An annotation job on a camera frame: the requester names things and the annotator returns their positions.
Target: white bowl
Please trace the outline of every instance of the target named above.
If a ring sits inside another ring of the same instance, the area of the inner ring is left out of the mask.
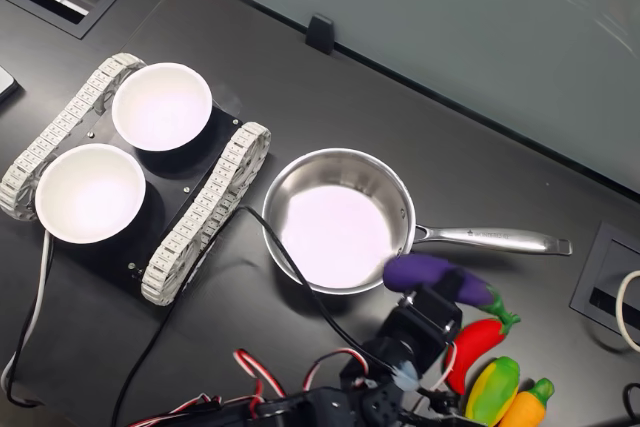
[[[211,89],[195,70],[154,64],[132,74],[113,99],[113,123],[128,143],[154,152],[193,140],[209,121]]]
[[[44,171],[36,190],[36,211],[58,239],[89,244],[129,225],[145,190],[142,169],[129,154],[111,145],[83,145],[62,154]]]

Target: saucepan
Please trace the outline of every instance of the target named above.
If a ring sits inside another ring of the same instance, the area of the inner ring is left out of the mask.
[[[263,217],[313,289],[327,294],[380,285],[384,263],[421,242],[527,254],[572,252],[568,240],[526,230],[418,225],[409,191],[396,173],[350,149],[319,150],[290,163],[269,188]],[[266,232],[265,240],[278,266],[298,281]]]

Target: orange pepper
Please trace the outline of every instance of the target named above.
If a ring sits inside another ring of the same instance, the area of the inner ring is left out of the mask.
[[[553,395],[549,379],[540,379],[531,390],[520,392],[500,422],[500,427],[536,427],[547,410],[547,401]]]

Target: green stem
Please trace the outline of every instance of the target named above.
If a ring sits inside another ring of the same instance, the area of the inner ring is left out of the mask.
[[[536,385],[529,390],[529,393],[538,399],[545,409],[547,408],[549,397],[551,397],[554,392],[555,388],[551,381],[544,378],[536,382]]]
[[[502,302],[502,297],[500,297],[500,293],[494,289],[493,286],[487,284],[487,290],[493,296],[493,303],[489,305],[481,305],[478,309],[498,317],[500,322],[502,322],[502,329],[500,329],[500,333],[507,335],[511,330],[511,326],[520,322],[520,316],[507,312],[504,307],[504,303]]]

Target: black table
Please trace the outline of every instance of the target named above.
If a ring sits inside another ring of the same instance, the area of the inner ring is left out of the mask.
[[[398,173],[427,225],[505,226],[571,239],[569,258],[441,244],[419,250],[469,266],[522,316],[490,356],[516,359],[523,377],[553,380],[548,425],[614,425],[602,422],[623,417],[621,389],[640,379],[640,356],[612,352],[621,338],[584,320],[569,302],[600,222],[640,236],[640,206],[349,58],[312,50],[299,33],[238,0],[162,0],[154,8],[158,1],[119,0],[83,41],[0,2],[0,58],[25,87],[0,106],[0,165],[10,164],[109,55],[123,50],[148,63],[188,64],[239,96],[240,118],[271,129],[271,154],[245,198],[258,209],[288,162],[324,147],[350,147]],[[0,216],[1,359],[9,358],[35,292],[41,235],[37,225]],[[331,299],[330,307],[365,340],[397,297],[378,288]],[[465,314],[465,321],[481,317]],[[19,381],[78,425],[106,425],[159,318],[150,305],[58,258]],[[242,216],[139,372],[121,421],[201,391],[225,398],[251,392],[252,380],[232,360],[235,348],[254,353],[296,390],[311,361],[341,345],[271,261],[261,230]],[[335,384],[340,365],[321,369],[317,385]]]

